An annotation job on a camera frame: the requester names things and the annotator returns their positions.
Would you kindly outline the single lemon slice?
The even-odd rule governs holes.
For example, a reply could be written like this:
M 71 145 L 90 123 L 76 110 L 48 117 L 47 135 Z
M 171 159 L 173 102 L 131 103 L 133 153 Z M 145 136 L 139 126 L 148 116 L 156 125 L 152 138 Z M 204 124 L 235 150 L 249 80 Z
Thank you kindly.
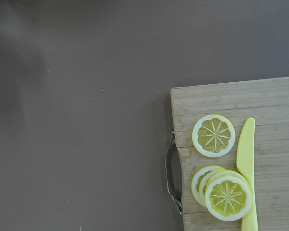
M 192 143 L 203 156 L 217 158 L 231 151 L 236 139 L 232 123 L 224 116 L 210 114 L 200 118 L 192 131 Z

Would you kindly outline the bottom stacked lemon slice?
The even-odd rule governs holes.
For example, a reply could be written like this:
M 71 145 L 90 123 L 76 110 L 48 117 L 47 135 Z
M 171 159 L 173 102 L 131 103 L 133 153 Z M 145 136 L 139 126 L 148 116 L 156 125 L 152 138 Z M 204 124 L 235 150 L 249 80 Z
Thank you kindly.
M 200 180 L 207 174 L 207 173 L 210 173 L 214 170 L 224 170 L 223 167 L 221 166 L 214 166 L 214 165 L 211 165 L 211 166 L 206 166 L 206 167 L 203 167 L 201 168 L 200 170 L 198 170 L 193 178 L 192 178 L 192 181 L 191 181 L 191 192 L 192 192 L 192 195 L 193 197 L 195 198 L 195 200 L 200 203 L 202 206 L 205 207 L 205 203 L 202 202 L 202 200 L 200 199 L 200 194 L 199 194 L 199 184 L 200 184 Z

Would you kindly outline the middle stacked lemon slice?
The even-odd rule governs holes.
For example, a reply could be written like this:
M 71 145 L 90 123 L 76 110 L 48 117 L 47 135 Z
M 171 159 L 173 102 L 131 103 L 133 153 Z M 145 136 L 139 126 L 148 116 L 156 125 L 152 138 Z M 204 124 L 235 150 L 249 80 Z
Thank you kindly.
M 218 177 L 226 176 L 226 175 L 237 177 L 240 180 L 243 180 L 245 183 L 247 183 L 247 181 L 242 175 L 232 170 L 226 170 L 226 169 L 215 169 L 215 170 L 210 170 L 210 171 L 206 170 L 205 174 L 201 178 L 201 181 L 199 182 L 199 187 L 198 187 L 200 202 L 204 207 L 206 207 L 205 191 L 207 189 L 208 184 L 211 183 L 214 179 L 217 179 Z

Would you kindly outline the yellow plastic knife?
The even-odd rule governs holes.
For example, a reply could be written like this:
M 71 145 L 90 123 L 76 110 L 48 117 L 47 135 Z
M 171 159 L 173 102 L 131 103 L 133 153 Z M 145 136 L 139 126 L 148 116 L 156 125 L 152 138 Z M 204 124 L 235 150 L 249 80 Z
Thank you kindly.
M 241 222 L 242 231 L 257 231 L 258 219 L 255 201 L 255 183 L 254 183 L 254 134 L 255 119 L 247 118 L 240 133 L 237 145 L 236 167 L 240 174 L 248 182 L 252 203 L 249 212 L 243 217 Z

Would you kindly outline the bamboo cutting board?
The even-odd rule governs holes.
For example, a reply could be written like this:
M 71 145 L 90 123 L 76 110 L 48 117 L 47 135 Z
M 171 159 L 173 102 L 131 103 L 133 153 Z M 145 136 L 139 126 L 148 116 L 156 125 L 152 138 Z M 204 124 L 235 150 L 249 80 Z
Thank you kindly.
M 194 124 L 203 116 L 228 118 L 236 134 L 255 119 L 254 172 L 258 227 L 289 231 L 289 77 L 219 83 L 171 90 L 175 143 L 182 170 L 183 221 L 186 231 L 238 231 L 241 221 L 213 217 L 192 196 L 191 180 L 201 168 L 236 168 L 236 151 L 222 157 L 200 154 L 192 143 Z

